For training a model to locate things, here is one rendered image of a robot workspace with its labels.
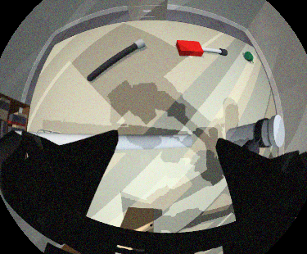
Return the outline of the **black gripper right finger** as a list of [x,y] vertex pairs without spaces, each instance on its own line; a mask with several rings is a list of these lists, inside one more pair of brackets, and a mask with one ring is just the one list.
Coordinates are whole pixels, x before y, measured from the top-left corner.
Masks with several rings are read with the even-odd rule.
[[217,140],[216,153],[232,197],[236,220],[253,214],[252,210],[272,189],[283,169],[296,163],[299,156],[296,150],[266,159],[222,138]]

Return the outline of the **black band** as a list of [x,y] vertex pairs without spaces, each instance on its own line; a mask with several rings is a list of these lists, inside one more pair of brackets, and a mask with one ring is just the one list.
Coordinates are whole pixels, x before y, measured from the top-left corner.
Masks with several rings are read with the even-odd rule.
[[266,147],[265,143],[263,143],[262,138],[262,124],[265,120],[269,120],[269,118],[261,118],[261,120],[256,121],[255,124],[255,139],[246,141],[242,147],[245,147],[249,151],[253,151],[254,153],[260,153],[260,147]]

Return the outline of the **grey cylindrical post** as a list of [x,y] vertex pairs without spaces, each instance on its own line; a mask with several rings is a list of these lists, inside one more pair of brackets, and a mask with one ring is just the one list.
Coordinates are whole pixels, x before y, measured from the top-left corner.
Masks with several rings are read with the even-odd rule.
[[[230,128],[226,133],[226,140],[230,143],[243,146],[248,140],[255,139],[255,124]],[[265,146],[281,147],[285,139],[285,125],[279,114],[272,116],[271,120],[265,120],[262,124],[262,138]]]

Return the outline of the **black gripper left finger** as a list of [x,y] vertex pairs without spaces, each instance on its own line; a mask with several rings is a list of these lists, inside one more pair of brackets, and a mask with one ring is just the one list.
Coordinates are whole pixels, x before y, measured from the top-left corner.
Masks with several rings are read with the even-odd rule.
[[94,193],[120,140],[118,130],[61,146],[29,131],[21,131],[21,136],[25,137],[28,156],[50,170],[74,212],[87,216]]

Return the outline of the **black rod with grey end cap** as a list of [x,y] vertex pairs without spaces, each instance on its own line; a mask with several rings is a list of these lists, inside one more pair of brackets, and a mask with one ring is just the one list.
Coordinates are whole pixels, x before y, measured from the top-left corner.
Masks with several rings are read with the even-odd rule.
[[87,81],[93,81],[94,78],[97,77],[97,75],[103,73],[104,70],[106,70],[107,67],[110,67],[114,63],[120,60],[121,57],[124,57],[124,55],[130,54],[132,51],[136,50],[136,48],[143,48],[144,47],[144,41],[143,40],[137,40],[134,41],[133,44],[130,45],[130,47],[124,48],[123,51],[120,51],[120,53],[115,54],[113,57],[110,58],[109,61],[106,61],[106,63],[103,63],[100,65],[99,68],[94,70],[88,77]]

